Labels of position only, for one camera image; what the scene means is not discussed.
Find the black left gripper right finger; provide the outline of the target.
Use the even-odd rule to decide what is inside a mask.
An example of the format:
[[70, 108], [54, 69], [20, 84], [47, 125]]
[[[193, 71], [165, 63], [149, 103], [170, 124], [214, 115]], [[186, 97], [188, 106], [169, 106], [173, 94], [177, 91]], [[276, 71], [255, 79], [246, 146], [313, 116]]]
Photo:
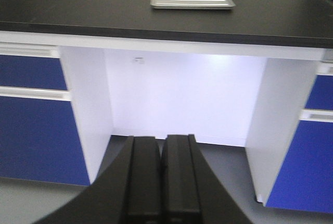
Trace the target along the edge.
[[168, 135], [161, 167], [163, 223], [251, 223], [212, 171], [194, 135]]

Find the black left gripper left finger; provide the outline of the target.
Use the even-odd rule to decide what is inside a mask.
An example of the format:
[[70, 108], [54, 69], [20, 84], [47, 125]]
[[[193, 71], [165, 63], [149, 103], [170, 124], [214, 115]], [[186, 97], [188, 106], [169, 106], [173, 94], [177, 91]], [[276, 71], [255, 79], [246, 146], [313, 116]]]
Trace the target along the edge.
[[160, 151], [154, 137], [130, 136], [96, 179], [39, 223], [161, 223]]

